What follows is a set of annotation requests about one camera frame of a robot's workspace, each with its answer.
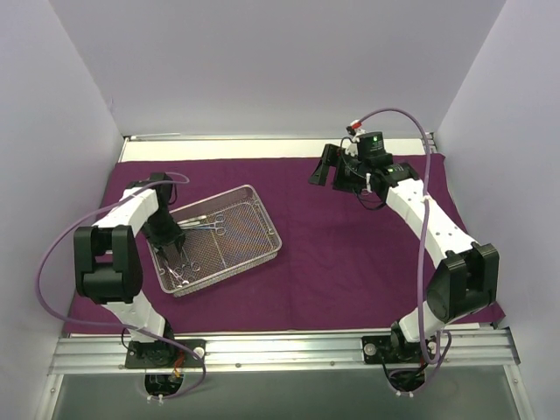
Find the wire mesh instrument tray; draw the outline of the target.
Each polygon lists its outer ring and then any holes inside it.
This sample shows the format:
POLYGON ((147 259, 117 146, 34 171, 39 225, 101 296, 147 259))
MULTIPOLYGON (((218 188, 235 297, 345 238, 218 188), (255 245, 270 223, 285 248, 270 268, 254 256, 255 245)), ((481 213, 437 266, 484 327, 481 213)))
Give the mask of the wire mesh instrument tray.
MULTIPOLYGON (((150 254, 160 288, 175 298, 201 291, 277 256, 282 240, 255 188, 241 185, 171 211, 179 221, 201 215, 223 214, 226 233, 184 230, 184 256, 200 264, 200 271, 185 272, 190 284, 177 288, 153 247, 150 254)), ((175 267, 179 256, 174 246, 166 248, 168 263, 175 267)))

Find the purple cloth wrap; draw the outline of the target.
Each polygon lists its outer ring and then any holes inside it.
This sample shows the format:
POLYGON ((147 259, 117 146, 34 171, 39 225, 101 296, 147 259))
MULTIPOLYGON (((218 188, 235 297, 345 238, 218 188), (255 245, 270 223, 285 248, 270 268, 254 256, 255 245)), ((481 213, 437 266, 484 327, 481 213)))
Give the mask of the purple cloth wrap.
POLYGON ((178 205, 242 185, 255 188, 282 247, 269 262, 193 294, 159 285, 147 243, 138 243, 143 291, 177 333, 339 330, 388 327, 417 304, 417 270, 430 258, 393 211, 368 211, 351 193, 309 183, 316 158, 127 162, 115 166, 103 204, 153 172, 189 178, 178 205))

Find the steel forceps clamp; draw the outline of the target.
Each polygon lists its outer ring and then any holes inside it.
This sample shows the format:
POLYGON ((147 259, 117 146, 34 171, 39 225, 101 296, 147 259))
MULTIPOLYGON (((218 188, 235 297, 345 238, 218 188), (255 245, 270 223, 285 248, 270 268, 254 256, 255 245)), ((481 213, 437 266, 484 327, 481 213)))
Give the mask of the steel forceps clamp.
POLYGON ((179 225, 184 230, 211 230, 218 236, 223 236, 226 233, 225 216, 222 213, 216 215, 206 215, 206 220, 199 224, 192 225, 179 225))
POLYGON ((188 256, 180 256, 175 264, 175 271, 193 272, 200 271, 200 264, 191 260, 188 256))

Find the steel surgical scissors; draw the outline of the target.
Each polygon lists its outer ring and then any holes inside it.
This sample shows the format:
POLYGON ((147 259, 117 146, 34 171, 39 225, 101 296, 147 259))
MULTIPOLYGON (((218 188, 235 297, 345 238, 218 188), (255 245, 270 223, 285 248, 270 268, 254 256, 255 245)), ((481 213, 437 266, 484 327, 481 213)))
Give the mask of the steel surgical scissors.
POLYGON ((190 278, 185 274, 182 265, 173 267, 167 261, 164 261, 164 267, 171 279, 171 283, 177 288, 185 287, 190 284, 190 278))

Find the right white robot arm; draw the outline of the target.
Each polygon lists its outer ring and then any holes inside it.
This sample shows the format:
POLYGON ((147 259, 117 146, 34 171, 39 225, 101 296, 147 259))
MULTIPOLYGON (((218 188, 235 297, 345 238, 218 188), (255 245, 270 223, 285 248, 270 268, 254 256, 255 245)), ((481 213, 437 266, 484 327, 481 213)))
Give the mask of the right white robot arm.
POLYGON ((494 306, 500 255, 466 233, 431 193, 434 157, 421 164, 397 161, 381 144, 370 157, 351 157, 327 144, 309 177, 324 186, 331 169, 333 189, 378 198, 377 210, 388 209, 418 239, 415 306, 390 327, 388 352, 399 361, 417 354, 432 356, 449 324, 494 306))

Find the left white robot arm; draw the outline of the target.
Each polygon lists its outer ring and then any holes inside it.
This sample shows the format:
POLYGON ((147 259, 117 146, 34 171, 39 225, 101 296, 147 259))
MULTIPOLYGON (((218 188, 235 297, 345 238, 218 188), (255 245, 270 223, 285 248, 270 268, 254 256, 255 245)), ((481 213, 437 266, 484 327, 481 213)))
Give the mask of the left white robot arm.
POLYGON ((75 286, 78 294, 111 312, 157 367, 170 365, 177 354, 171 325, 143 292, 144 271, 137 236, 142 234, 162 257, 169 247, 181 251, 185 234, 169 206, 176 185, 188 178, 153 172, 127 185, 122 197, 91 226, 73 233, 75 286))

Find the steel tweezers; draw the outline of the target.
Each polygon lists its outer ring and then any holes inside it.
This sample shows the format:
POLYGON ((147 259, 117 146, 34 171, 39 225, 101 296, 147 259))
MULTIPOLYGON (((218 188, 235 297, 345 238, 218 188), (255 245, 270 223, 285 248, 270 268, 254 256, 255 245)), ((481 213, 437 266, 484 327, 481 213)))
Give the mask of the steel tweezers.
POLYGON ((202 221, 205 221, 207 219, 207 217, 205 215, 201 215, 201 216, 197 216, 197 217, 192 217, 190 219, 185 219, 185 220, 180 220, 178 222, 179 225, 196 225, 201 223, 202 221))

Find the back aluminium rail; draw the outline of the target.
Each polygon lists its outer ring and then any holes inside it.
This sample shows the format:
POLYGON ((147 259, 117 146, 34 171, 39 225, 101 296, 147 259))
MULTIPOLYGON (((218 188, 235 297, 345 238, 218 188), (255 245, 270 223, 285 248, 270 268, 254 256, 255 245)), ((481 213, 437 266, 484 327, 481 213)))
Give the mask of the back aluminium rail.
POLYGON ((150 133, 150 134, 139 134, 126 136, 127 141, 157 141, 158 139, 168 139, 171 137, 179 137, 180 133, 170 132, 170 133, 150 133))

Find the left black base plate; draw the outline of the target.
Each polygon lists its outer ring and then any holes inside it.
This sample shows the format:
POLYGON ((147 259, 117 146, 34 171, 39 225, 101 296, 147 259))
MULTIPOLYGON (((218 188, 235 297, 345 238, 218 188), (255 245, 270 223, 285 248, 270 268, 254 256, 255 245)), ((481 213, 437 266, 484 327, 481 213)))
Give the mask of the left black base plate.
POLYGON ((161 340, 146 343, 132 340, 127 345, 124 366, 127 369, 201 368, 207 342, 203 339, 180 339, 178 343, 187 351, 161 340))

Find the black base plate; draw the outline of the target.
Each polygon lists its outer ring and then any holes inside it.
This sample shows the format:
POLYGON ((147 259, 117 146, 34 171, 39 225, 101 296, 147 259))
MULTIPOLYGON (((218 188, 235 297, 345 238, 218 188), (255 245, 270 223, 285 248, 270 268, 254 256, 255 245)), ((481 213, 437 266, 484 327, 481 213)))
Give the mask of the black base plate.
POLYGON ((408 342, 396 333, 361 338, 362 354, 366 364, 404 364, 424 361, 419 342, 408 342))
POLYGON ((161 340, 146 343, 132 340, 127 345, 124 366, 127 369, 201 368, 207 342, 203 339, 180 339, 178 343, 187 351, 161 340))

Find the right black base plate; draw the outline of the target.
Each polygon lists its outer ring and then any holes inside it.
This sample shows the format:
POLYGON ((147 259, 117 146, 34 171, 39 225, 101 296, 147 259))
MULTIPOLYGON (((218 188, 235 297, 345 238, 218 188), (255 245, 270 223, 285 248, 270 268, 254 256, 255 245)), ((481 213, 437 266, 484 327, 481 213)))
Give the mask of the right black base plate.
POLYGON ((419 342, 408 342, 396 333, 361 338, 362 354, 366 364, 404 364, 424 361, 419 342))

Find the front aluminium rail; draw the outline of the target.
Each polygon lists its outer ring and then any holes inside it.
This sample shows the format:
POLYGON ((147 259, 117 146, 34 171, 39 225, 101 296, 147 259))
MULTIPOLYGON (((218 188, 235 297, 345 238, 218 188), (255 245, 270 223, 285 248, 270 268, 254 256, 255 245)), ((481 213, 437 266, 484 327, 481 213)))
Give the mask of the front aluminium rail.
MULTIPOLYGON (((210 373, 364 369, 364 337, 384 337, 386 329, 307 332, 197 333, 206 343, 210 373)), ((459 325, 445 367, 508 366, 520 363, 511 332, 489 326, 459 325)), ((126 374, 126 353, 117 335, 75 334, 60 339, 52 375, 126 374)))

